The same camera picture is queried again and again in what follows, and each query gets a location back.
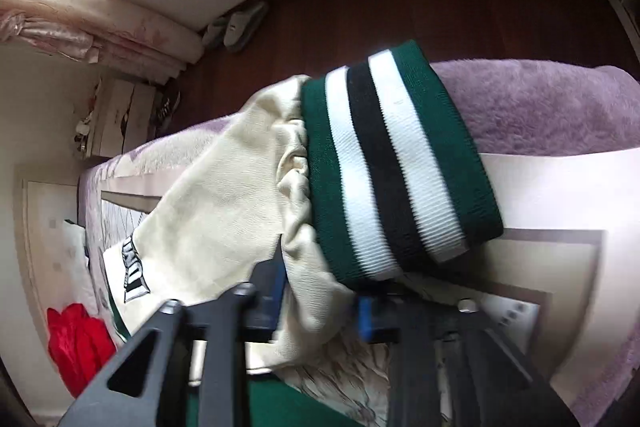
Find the red garment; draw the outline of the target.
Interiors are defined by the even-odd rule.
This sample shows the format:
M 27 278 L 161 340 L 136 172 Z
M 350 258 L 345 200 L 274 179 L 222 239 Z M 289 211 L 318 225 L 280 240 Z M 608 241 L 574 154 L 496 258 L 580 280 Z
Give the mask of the red garment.
M 72 303 L 62 312 L 48 308 L 47 325 L 49 355 L 67 390 L 78 398 L 116 347 L 104 322 L 90 317 L 81 303 Z

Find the green and cream varsity jacket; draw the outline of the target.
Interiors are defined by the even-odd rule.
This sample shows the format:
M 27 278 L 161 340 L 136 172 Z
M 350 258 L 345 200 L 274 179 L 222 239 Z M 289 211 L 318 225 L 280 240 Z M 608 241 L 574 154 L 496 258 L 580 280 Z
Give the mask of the green and cream varsity jacket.
M 278 331 L 248 366 L 382 426 L 388 352 L 349 330 L 356 294 L 427 277 L 502 231 L 472 135 L 410 41 L 256 93 L 103 262 L 128 337 L 164 301 L 213 299 L 281 251 Z

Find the white slippers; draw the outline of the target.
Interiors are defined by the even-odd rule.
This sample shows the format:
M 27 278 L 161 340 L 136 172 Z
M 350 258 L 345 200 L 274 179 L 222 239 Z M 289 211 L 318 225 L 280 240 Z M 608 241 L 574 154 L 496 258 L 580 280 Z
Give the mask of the white slippers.
M 202 45 L 205 49 L 223 46 L 229 52 L 242 50 L 262 22 L 267 8 L 266 2 L 258 2 L 245 11 L 216 18 L 207 25 Z

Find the floral white bed sheet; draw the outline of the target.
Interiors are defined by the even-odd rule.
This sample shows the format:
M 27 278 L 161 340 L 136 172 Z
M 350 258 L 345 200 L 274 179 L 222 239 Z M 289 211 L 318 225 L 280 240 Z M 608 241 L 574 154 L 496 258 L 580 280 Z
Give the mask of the floral white bed sheet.
M 504 204 L 503 236 L 427 282 L 445 303 L 477 299 L 551 378 L 581 426 L 639 426 L 639 147 L 565 157 L 485 155 Z M 96 287 L 100 261 L 126 239 L 184 168 L 80 181 L 79 218 Z M 367 426 L 384 426 L 388 351 L 344 334 L 277 375 Z

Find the purple fuzzy blanket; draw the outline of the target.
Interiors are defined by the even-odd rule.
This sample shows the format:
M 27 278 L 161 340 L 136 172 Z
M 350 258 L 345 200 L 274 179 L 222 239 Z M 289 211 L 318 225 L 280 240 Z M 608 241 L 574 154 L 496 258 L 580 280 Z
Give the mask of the purple fuzzy blanket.
M 484 154 L 573 156 L 639 144 L 639 86 L 613 66 L 544 61 L 439 62 L 434 72 Z M 143 144 L 85 172 L 78 205 L 99 314 L 121 345 L 158 305 L 122 300 L 122 281 L 106 272 L 130 236 L 152 239 L 162 225 L 190 230 L 213 197 L 202 239 L 189 239 L 213 280 L 195 288 L 215 297 L 236 283 L 281 232 L 309 233 L 305 131 L 293 76 L 255 93 L 235 114 Z M 305 299 L 283 339 L 255 348 L 256 366 L 277 366 L 276 383 L 363 426 L 386 422 L 388 352 L 368 347 L 329 320 L 330 306 Z

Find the white bedside cabinet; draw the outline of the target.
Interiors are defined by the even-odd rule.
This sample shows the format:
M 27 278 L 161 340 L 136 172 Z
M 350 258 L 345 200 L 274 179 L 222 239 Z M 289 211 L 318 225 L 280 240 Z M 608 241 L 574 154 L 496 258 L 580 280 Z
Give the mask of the white bedside cabinet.
M 154 113 L 160 95 L 152 86 L 128 80 L 100 80 L 89 113 L 78 122 L 74 142 L 82 158 L 112 158 L 155 138 Z

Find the pink folded quilt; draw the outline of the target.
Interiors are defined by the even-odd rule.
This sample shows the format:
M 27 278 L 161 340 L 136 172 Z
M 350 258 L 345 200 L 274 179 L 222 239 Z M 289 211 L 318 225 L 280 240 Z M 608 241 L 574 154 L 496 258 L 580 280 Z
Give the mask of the pink folded quilt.
M 1 0 L 1 9 L 80 30 L 93 38 L 99 64 L 157 84 L 178 77 L 204 52 L 194 30 L 125 0 Z

